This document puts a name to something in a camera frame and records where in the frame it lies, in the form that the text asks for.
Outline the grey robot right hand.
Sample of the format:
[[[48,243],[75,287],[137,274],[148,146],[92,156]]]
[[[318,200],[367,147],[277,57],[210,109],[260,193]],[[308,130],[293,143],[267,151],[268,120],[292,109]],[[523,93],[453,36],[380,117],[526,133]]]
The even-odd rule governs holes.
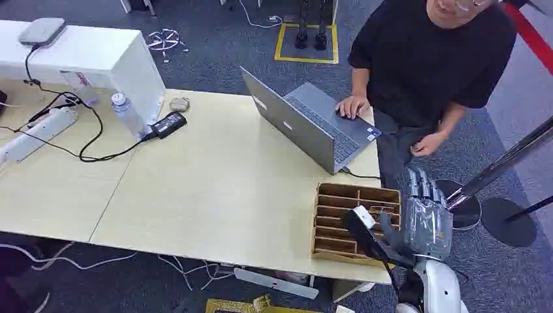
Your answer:
[[[417,257],[444,261],[451,251],[453,214],[443,192],[425,171],[408,168],[408,174],[400,229],[392,227],[390,214],[380,214],[380,226],[389,244],[384,251],[405,264],[415,263]]]

